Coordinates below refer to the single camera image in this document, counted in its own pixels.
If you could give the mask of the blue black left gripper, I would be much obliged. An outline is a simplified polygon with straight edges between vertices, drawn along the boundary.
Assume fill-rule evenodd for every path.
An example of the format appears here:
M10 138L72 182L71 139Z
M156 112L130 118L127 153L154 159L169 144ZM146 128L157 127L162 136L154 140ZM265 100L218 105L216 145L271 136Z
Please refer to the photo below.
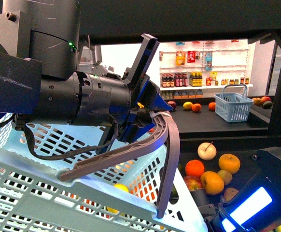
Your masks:
M127 68L123 82L130 91L130 110L121 126L121 142L132 143L155 126L150 112L173 109L160 96L160 87L150 80L147 70L158 49L157 38L142 34L143 41L131 68Z

